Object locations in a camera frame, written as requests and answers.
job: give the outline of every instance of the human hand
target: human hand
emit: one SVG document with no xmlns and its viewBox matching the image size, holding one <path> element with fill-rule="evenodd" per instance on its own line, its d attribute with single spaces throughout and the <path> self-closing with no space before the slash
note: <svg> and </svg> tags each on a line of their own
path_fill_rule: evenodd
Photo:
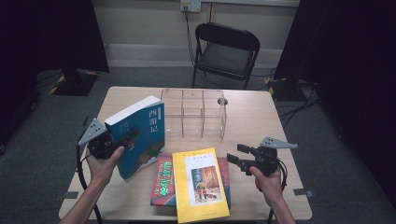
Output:
<svg viewBox="0 0 396 224">
<path fill-rule="evenodd" d="M 254 166 L 251 166 L 249 171 L 255 176 L 256 188 L 264 194 L 268 205 L 272 206 L 274 203 L 278 203 L 279 200 L 283 200 L 279 167 L 268 177 Z"/>
<path fill-rule="evenodd" d="M 96 159 L 94 156 L 89 156 L 91 152 L 87 148 L 86 157 L 87 163 L 90 166 L 91 182 L 97 182 L 102 187 L 105 187 L 110 182 L 114 167 L 124 149 L 124 147 L 118 147 L 108 160 L 102 160 Z"/>
</svg>

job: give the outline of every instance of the colorful book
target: colorful book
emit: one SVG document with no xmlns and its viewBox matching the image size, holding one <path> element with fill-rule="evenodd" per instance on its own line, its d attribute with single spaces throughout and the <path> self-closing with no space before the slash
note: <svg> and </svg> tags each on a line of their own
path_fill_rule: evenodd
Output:
<svg viewBox="0 0 396 224">
<path fill-rule="evenodd" d="M 118 168 L 127 179 L 154 163 L 165 145 L 163 102 L 148 96 L 105 120 L 114 142 L 125 142 Z"/>
<path fill-rule="evenodd" d="M 213 147 L 172 154 L 177 222 L 228 217 L 224 187 Z"/>
<path fill-rule="evenodd" d="M 225 157 L 218 157 L 218 163 L 228 208 L 231 209 L 229 163 Z M 152 184 L 151 205 L 177 206 L 173 175 L 172 153 L 160 153 L 157 160 L 156 175 Z"/>
</svg>

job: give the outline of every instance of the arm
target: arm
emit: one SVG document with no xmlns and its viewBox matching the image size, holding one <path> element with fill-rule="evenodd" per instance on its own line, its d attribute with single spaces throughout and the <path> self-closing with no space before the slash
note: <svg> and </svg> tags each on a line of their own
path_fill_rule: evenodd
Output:
<svg viewBox="0 0 396 224">
<path fill-rule="evenodd" d="M 108 160 L 97 160 L 94 156 L 87 158 L 87 163 L 90 166 L 91 182 L 60 223 L 85 223 L 87 221 L 102 191 L 110 182 L 114 167 L 123 150 L 123 147 L 117 148 Z M 88 155 L 90 155 L 90 152 L 87 149 L 86 156 Z"/>
<path fill-rule="evenodd" d="M 249 170 L 256 177 L 256 188 L 262 190 L 265 201 L 273 209 L 277 222 L 279 224 L 295 224 L 294 217 L 283 198 L 279 168 L 268 177 L 254 166 L 251 166 Z"/>
</svg>

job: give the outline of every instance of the black backdrop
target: black backdrop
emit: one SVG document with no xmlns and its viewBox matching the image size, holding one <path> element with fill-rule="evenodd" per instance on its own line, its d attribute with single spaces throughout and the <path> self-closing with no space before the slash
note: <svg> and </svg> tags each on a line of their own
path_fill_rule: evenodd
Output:
<svg viewBox="0 0 396 224">
<path fill-rule="evenodd" d="M 276 78 L 318 83 L 319 99 L 340 136 L 367 164 L 394 207 L 395 12 L 394 1 L 301 0 L 276 69 Z"/>
<path fill-rule="evenodd" d="M 91 0 L 0 2 L 0 140 L 36 76 L 61 64 L 108 72 Z"/>
</svg>

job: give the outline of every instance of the clear acrylic box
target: clear acrylic box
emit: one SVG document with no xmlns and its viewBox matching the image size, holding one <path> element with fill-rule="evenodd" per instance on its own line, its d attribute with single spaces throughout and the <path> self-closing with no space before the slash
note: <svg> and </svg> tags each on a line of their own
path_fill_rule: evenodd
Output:
<svg viewBox="0 0 396 224">
<path fill-rule="evenodd" d="M 227 113 L 223 91 L 163 89 L 166 137 L 224 137 Z"/>
</svg>

